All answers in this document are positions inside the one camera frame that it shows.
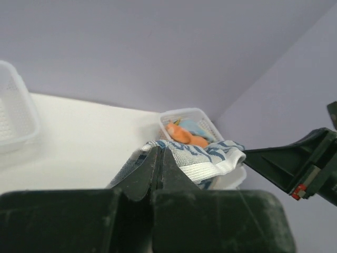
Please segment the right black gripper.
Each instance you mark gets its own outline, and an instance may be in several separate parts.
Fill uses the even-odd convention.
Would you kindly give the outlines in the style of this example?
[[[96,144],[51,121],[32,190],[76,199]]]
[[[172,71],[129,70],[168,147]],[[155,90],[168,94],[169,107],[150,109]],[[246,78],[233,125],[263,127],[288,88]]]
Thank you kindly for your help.
[[[336,205],[336,129],[315,129],[294,143],[244,154],[245,165],[295,200],[318,194]]]

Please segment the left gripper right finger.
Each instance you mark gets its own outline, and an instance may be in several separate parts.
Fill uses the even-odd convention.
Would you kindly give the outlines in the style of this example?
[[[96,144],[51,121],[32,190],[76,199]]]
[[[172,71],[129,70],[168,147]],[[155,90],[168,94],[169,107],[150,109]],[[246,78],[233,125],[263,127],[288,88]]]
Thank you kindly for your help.
[[[161,151],[152,193],[154,252],[294,252],[280,201],[261,190],[201,190]]]

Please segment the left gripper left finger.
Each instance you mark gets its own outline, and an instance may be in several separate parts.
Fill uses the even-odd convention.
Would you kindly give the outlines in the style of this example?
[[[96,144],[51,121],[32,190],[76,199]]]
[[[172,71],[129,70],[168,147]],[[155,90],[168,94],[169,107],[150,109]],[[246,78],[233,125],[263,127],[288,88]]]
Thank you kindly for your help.
[[[158,150],[108,189],[1,195],[1,252],[151,252]]]

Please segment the blue white patterned towel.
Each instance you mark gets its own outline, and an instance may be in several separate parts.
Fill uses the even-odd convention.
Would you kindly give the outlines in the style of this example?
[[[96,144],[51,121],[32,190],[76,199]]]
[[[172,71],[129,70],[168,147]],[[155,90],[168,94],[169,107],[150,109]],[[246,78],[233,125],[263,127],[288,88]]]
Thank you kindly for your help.
[[[175,141],[156,140],[134,151],[108,186],[117,185],[140,166],[152,148],[171,151],[176,165],[201,189],[236,189],[246,179],[243,164],[246,159],[243,153],[245,147],[236,142],[219,141],[201,148]]]

